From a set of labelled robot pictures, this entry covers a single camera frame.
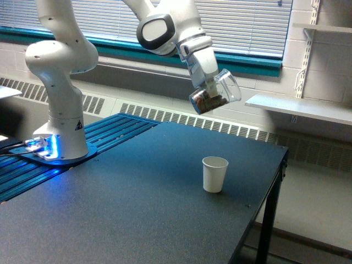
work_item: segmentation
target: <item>shelf bracket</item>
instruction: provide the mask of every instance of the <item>shelf bracket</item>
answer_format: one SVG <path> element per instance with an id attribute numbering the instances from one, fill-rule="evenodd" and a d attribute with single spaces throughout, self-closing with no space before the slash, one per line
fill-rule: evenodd
<path id="1" fill-rule="evenodd" d="M 314 38 L 314 29 L 303 29 L 304 34 L 306 34 L 306 37 L 309 41 L 313 41 Z"/>
<path id="2" fill-rule="evenodd" d="M 313 12 L 312 12 L 310 24 L 316 25 L 318 14 L 319 14 L 320 0 L 311 0 L 311 5 L 313 7 Z M 304 29 L 304 33 L 307 36 L 307 45 L 306 45 L 306 50 L 303 57 L 301 71 L 299 71 L 296 76 L 296 82 L 295 82 L 296 98 L 303 97 L 303 89 L 306 82 L 306 76 L 307 76 L 307 71 L 309 66 L 310 54 L 312 51 L 315 30 Z"/>

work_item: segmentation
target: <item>radiator grille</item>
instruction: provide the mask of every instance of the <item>radiator grille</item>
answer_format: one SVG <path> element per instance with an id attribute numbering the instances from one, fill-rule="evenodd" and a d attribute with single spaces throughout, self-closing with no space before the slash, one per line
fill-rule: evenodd
<path id="1" fill-rule="evenodd" d="M 122 113 L 134 114 L 135 116 L 146 117 L 160 122 L 175 122 L 192 127 L 214 130 L 220 133 L 242 136 L 270 144 L 286 146 L 289 148 L 290 159 L 345 172 L 352 172 L 352 147 L 349 146 L 333 146 L 309 141 L 307 139 L 278 135 L 242 124 L 223 122 L 213 118 L 200 118 L 196 115 L 177 111 L 150 109 L 132 103 L 123 103 L 120 111 Z"/>
<path id="2" fill-rule="evenodd" d="M 48 102 L 48 94 L 44 86 L 7 78 L 0 78 L 0 85 L 21 91 L 22 94 L 19 95 L 19 97 L 42 103 Z M 105 99 L 96 96 L 86 96 L 83 94 L 82 102 L 83 112 L 99 115 L 103 108 Z"/>

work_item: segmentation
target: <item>white paper cup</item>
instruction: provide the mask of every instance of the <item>white paper cup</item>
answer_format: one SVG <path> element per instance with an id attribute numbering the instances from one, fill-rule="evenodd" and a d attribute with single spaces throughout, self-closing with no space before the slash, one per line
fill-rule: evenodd
<path id="1" fill-rule="evenodd" d="M 203 159 L 203 188 L 209 193 L 218 193 L 222 189 L 229 162 L 220 157 Z"/>

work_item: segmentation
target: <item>blue led light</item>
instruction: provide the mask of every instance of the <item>blue led light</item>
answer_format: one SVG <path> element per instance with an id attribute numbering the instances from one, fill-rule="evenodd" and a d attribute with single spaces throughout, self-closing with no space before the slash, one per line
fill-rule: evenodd
<path id="1" fill-rule="evenodd" d="M 58 142 L 57 138 L 55 135 L 52 135 L 50 137 L 50 145 L 51 145 L 51 151 L 52 151 L 52 158 L 57 158 L 59 156 L 59 149 L 58 149 Z"/>

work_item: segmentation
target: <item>table leg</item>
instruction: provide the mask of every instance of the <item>table leg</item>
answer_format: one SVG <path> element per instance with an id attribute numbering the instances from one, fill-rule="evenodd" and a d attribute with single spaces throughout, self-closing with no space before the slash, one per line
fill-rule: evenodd
<path id="1" fill-rule="evenodd" d="M 263 224 L 261 228 L 257 258 L 255 262 L 256 264 L 265 264 L 267 261 L 271 234 L 274 227 L 277 202 L 279 199 L 282 176 L 283 172 L 281 169 L 281 171 L 279 172 L 279 176 L 277 177 L 274 186 L 272 187 L 266 199 Z"/>

